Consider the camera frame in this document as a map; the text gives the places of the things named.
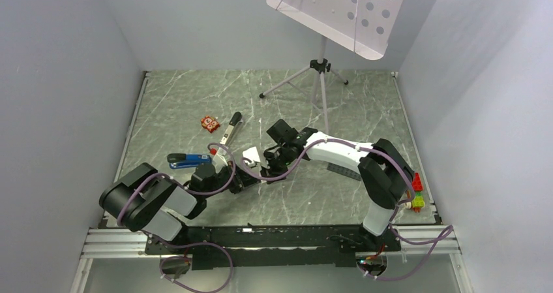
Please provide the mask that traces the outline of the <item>black silver stapler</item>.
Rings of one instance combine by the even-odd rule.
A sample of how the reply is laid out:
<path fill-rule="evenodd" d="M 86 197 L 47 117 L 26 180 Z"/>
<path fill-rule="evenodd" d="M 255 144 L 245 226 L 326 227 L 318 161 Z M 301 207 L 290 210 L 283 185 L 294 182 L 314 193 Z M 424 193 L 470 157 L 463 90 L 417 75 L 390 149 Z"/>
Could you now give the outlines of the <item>black silver stapler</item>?
<path fill-rule="evenodd" d="M 228 122 L 228 126 L 226 127 L 222 138 L 220 139 L 220 144 L 230 148 L 232 141 L 235 139 L 242 126 L 243 115 L 241 112 L 235 112 Z"/>

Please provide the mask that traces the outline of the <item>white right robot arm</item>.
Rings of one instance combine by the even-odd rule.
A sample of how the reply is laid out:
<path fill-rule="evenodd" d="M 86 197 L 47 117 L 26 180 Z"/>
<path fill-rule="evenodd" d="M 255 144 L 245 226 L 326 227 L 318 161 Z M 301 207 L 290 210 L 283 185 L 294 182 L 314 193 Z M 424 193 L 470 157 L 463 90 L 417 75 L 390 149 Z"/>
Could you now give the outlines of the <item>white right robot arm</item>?
<path fill-rule="evenodd" d="M 359 143 L 335 138 L 317 129 L 301 131 L 279 119 L 268 130 L 275 146 L 266 149 L 263 157 L 267 167 L 261 174 L 266 182 L 286 177 L 299 161 L 322 161 L 337 165 L 361 178 L 369 197 L 368 211 L 359 227 L 359 244 L 368 251 L 381 249 L 385 235 L 404 195 L 412 191 L 414 171 L 388 140 Z"/>

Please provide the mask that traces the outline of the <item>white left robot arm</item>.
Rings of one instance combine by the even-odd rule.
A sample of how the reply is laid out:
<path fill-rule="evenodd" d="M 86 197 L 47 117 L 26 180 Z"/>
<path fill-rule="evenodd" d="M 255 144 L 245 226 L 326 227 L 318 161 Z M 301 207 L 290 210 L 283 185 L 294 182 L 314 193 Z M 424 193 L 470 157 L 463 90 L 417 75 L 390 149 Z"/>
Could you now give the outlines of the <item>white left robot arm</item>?
<path fill-rule="evenodd" d="M 186 245 L 211 240 L 207 229 L 184 222 L 201 214 L 209 197 L 224 191 L 238 194 L 259 182 L 233 163 L 220 170 L 201 163 L 190 180 L 180 184 L 145 162 L 108 187 L 98 203 L 119 226 L 145 232 L 149 241 L 177 254 Z"/>

